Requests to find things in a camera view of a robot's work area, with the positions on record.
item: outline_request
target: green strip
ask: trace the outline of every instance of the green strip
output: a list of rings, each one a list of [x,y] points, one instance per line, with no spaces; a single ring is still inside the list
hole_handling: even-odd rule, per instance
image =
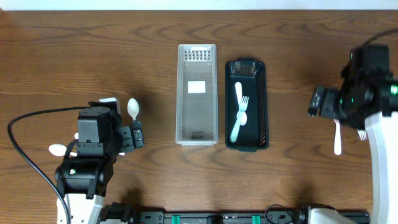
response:
[[[259,215],[253,215],[251,220],[253,221],[253,224],[261,224],[261,218]]]
[[[172,224],[180,224],[180,216],[179,215],[172,216]]]

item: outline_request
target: wire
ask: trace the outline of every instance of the wire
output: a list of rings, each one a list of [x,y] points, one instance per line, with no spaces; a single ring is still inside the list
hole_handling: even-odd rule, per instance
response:
[[[54,183],[47,177],[47,175],[44,174],[44,172],[24,153],[24,151],[21,149],[21,147],[18,145],[17,141],[14,138],[14,135],[12,133],[12,125],[23,118],[27,118],[30,116],[38,115],[38,114],[44,114],[44,113],[53,113],[53,112],[61,112],[61,111],[69,111],[69,110],[78,110],[78,109],[84,109],[87,108],[86,106],[76,106],[76,107],[71,107],[71,108],[62,108],[62,109],[54,109],[54,110],[44,110],[44,111],[36,111],[33,113],[28,113],[19,117],[14,118],[10,123],[8,123],[8,136],[14,145],[15,149],[17,149],[17,152],[26,160],[29,165],[31,165],[43,178],[44,180],[51,186],[51,188],[54,190],[54,192],[57,194],[58,198],[60,199],[63,209],[65,210],[65,216],[67,218],[67,224],[70,224],[70,215],[69,215],[69,210],[67,207],[67,204],[65,203],[60,191],[58,188],[54,185]]]
[[[268,218],[268,212],[269,212],[269,210],[270,210],[272,207],[275,207],[275,206],[281,207],[281,208],[292,218],[292,221],[290,221],[290,222],[285,222],[285,224],[289,224],[289,223],[292,223],[292,222],[293,222],[293,220],[294,220],[293,215],[291,215],[291,214],[289,213],[289,211],[287,211],[287,209],[286,209],[285,207],[283,207],[283,206],[281,206],[281,205],[279,205],[279,204],[272,204],[272,205],[270,205],[270,206],[266,209],[266,211],[264,212],[264,218],[266,218],[266,220],[267,220],[269,223],[271,223],[271,224],[276,224],[276,223],[274,223],[273,221],[271,221],[271,220]]]
[[[363,43],[362,46],[365,47],[365,46],[369,45],[371,42],[377,40],[378,38],[384,37],[386,35],[393,34],[395,32],[398,32],[398,28],[391,29],[391,30],[386,30],[384,32],[380,32],[380,33],[374,35],[373,37],[371,37],[369,40],[365,41],[365,43]]]

